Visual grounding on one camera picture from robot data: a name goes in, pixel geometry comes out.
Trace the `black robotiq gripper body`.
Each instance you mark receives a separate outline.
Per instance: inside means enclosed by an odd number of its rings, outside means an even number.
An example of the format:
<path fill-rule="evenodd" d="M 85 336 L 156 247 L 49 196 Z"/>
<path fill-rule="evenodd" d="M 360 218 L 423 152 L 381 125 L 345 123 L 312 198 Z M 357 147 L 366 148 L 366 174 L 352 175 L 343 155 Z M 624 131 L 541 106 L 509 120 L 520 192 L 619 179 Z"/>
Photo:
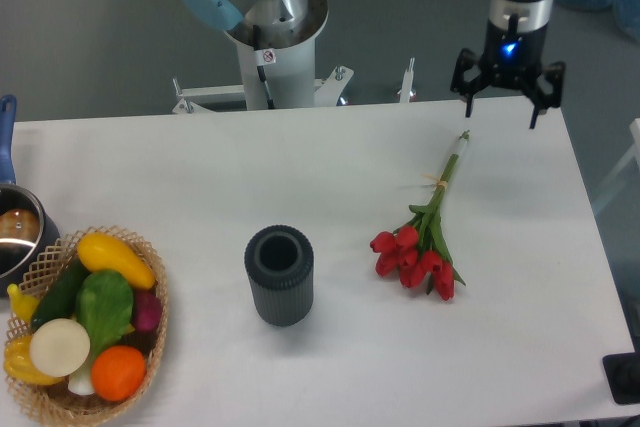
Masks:
<path fill-rule="evenodd" d="M 484 51 L 477 78 L 482 88 L 529 88 L 537 86 L 542 73 L 542 52 L 547 26 L 529 32 L 509 33 L 487 22 Z"/>

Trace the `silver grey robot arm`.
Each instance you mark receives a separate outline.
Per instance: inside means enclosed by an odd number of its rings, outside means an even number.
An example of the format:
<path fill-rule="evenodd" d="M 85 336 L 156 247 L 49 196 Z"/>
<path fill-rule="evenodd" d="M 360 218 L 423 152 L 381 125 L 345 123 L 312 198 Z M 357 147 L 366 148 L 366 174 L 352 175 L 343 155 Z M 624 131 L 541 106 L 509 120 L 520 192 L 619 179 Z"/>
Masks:
<path fill-rule="evenodd" d="M 337 104 L 349 73 L 315 79 L 315 41 L 328 19 L 327 0 L 181 0 L 208 27 L 236 45 L 250 110 Z M 534 117 L 561 104 L 565 65 L 541 61 L 554 0 L 491 0 L 482 54 L 460 52 L 450 89 L 473 108 L 492 86 L 522 93 Z"/>

